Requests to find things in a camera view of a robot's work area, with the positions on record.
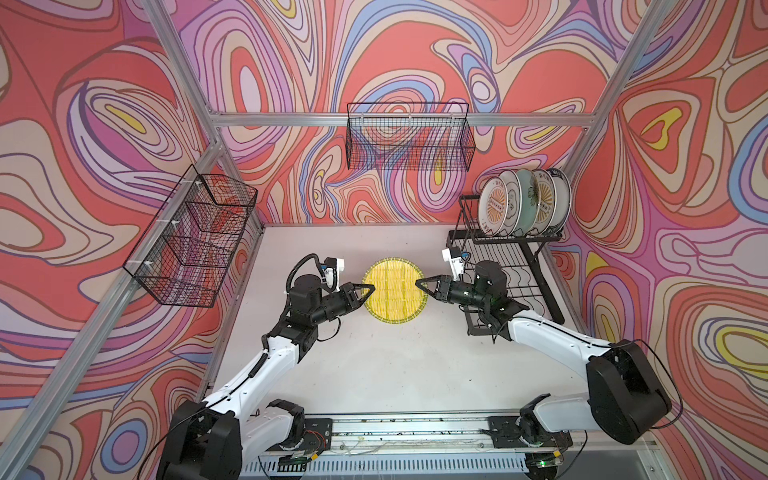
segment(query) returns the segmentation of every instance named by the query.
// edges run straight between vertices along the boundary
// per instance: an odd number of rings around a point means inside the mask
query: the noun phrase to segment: red wire
[[[322,435],[320,435],[318,432],[315,432],[314,430],[307,430],[309,433],[312,433],[317,437],[318,440],[321,440],[323,442],[323,450],[326,449],[326,438]]]

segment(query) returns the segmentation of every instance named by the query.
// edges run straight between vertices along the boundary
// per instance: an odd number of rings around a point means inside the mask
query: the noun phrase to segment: patterned wallpaper
[[[218,111],[403,98],[591,111],[645,11],[638,0],[166,3]]]
[[[131,2],[0,3],[0,439],[205,148]]]
[[[231,112],[451,100],[486,113],[591,111],[645,8],[627,0],[170,5],[203,90],[214,109]],[[345,128],[223,131],[262,191],[267,223],[450,223],[458,196],[491,170],[562,166],[578,133],[480,127],[469,172],[403,173],[348,171]]]
[[[140,3],[0,2],[0,440],[206,146]],[[134,474],[199,388],[254,240],[213,309],[137,295],[27,478]]]
[[[231,127],[224,132],[243,178],[260,192],[265,223],[456,222],[458,196],[510,167],[561,167],[580,129],[493,127],[466,171],[349,170],[346,128]]]
[[[768,478],[766,78],[767,3],[678,2],[555,253],[593,334],[670,367],[686,410],[657,437],[691,480]]]

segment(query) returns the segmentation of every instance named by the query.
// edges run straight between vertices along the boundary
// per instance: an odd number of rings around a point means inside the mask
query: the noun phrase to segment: wall-mounted basket
[[[124,267],[162,305],[212,307],[257,194],[226,175],[197,174],[139,267]]]
[[[350,170],[469,170],[469,104],[355,102],[346,106]]]

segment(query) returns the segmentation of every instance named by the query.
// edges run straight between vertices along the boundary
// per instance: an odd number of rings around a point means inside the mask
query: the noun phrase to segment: ceramic plate
[[[480,230],[491,237],[504,225],[507,217],[507,188],[499,177],[491,177],[486,182],[478,202],[478,222]]]
[[[547,234],[555,235],[562,230],[571,212],[571,185],[568,183],[568,177],[557,168],[550,168],[547,172],[552,176],[554,185],[554,213]]]
[[[512,170],[505,170],[498,175],[502,179],[507,189],[507,217],[504,220],[502,228],[498,232],[502,237],[512,235],[515,227],[520,220],[520,203],[522,202],[522,193],[520,190],[520,181],[518,176]]]
[[[528,235],[541,235],[549,227],[554,213],[554,182],[546,170],[539,168],[533,170],[533,177],[538,189],[538,212]]]
[[[515,174],[520,181],[522,191],[522,202],[520,203],[520,220],[515,227],[513,235],[523,237],[533,227],[538,212],[538,191],[536,189],[536,179],[530,170],[517,170]]]

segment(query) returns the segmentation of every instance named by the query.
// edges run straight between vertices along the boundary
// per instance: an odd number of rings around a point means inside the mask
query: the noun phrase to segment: white table surface
[[[343,282],[360,283],[385,257],[403,257],[425,276],[450,274],[441,250],[451,227],[268,227],[237,314],[215,388],[221,387],[261,349],[261,336],[277,322],[290,269],[308,253],[343,258]],[[551,278],[547,268],[542,268]],[[316,272],[313,263],[297,274]],[[550,287],[561,303],[554,282]],[[566,326],[572,326],[562,306]],[[516,409],[542,393],[587,390],[584,380],[543,353],[504,339],[467,336],[455,305],[429,299],[414,320],[390,325],[365,307],[342,317],[333,340],[315,343],[283,377],[264,404],[285,399],[310,413],[434,412]],[[319,326],[327,338],[336,322]]]

